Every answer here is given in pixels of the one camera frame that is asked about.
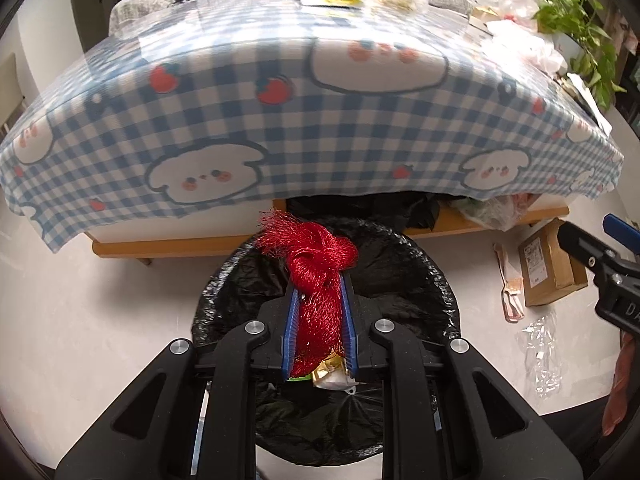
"tablecloth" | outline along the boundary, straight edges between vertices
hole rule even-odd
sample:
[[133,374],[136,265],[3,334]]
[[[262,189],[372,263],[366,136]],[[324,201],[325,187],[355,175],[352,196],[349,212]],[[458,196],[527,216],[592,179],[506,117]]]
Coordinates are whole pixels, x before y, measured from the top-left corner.
[[612,189],[615,145],[535,68],[499,61],[448,10],[194,0],[69,67],[0,146],[0,185],[52,251],[244,200]]

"white plant pot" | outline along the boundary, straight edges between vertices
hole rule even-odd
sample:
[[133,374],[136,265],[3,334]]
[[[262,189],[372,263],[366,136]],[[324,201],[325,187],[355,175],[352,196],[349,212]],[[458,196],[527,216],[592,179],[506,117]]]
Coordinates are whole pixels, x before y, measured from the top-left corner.
[[571,67],[571,60],[573,58],[578,59],[582,54],[584,54],[584,49],[575,43],[572,38],[570,38],[566,34],[554,34],[554,48],[562,54],[564,60],[566,61],[567,67]]

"wooden table frame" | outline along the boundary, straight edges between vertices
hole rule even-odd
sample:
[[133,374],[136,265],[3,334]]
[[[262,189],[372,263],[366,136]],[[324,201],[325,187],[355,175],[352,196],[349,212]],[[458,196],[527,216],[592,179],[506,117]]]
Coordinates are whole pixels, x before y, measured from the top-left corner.
[[[274,200],[273,207],[286,209],[285,200]],[[527,212],[518,225],[535,224],[541,220],[566,216],[567,206],[538,209]],[[433,230],[410,228],[404,234],[411,238],[430,238],[483,231],[485,228],[464,218],[457,210],[441,204],[440,215]],[[136,258],[150,264],[153,258],[178,258],[184,256],[226,256],[252,235],[220,236],[211,238],[182,238],[179,240],[150,240],[144,242],[101,243],[94,240],[94,253],[101,258]]]

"tile floor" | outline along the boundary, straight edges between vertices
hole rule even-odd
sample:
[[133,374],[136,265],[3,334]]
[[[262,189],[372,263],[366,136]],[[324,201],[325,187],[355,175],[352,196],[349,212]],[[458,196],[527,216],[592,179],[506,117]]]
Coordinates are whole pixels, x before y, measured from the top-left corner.
[[[617,192],[595,202],[579,198],[570,219],[601,235],[602,218],[624,217]],[[618,332],[593,312],[593,285],[549,308],[527,310],[517,325],[504,321],[501,280],[492,244],[500,241],[519,267],[516,247],[528,228],[432,238],[420,244],[447,276],[458,298],[462,332],[527,394],[519,331],[553,309],[564,370],[559,394],[542,402],[552,412],[607,393]],[[608,243],[619,248],[605,237]],[[101,260],[80,236],[50,254],[29,223],[0,199],[0,406],[25,448],[55,467],[60,458],[171,339],[190,336],[198,296],[221,258]],[[342,478],[379,478],[380,457],[342,466]],[[335,478],[335,468],[301,468],[258,452],[270,480]]]

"silver screw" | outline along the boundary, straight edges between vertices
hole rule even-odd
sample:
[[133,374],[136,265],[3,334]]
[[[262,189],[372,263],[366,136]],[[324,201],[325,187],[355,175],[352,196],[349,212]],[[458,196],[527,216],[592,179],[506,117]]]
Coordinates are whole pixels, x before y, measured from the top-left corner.
[[189,342],[186,339],[176,339],[171,343],[171,346],[169,346],[171,353],[176,355],[184,354],[188,349]]
[[261,321],[250,321],[244,326],[245,332],[249,334],[259,334],[264,330],[264,323]]
[[464,339],[454,339],[451,342],[451,349],[457,354],[463,354],[469,350],[469,343]]
[[384,318],[377,320],[374,326],[376,327],[376,330],[384,333],[391,332],[396,327],[393,321]]

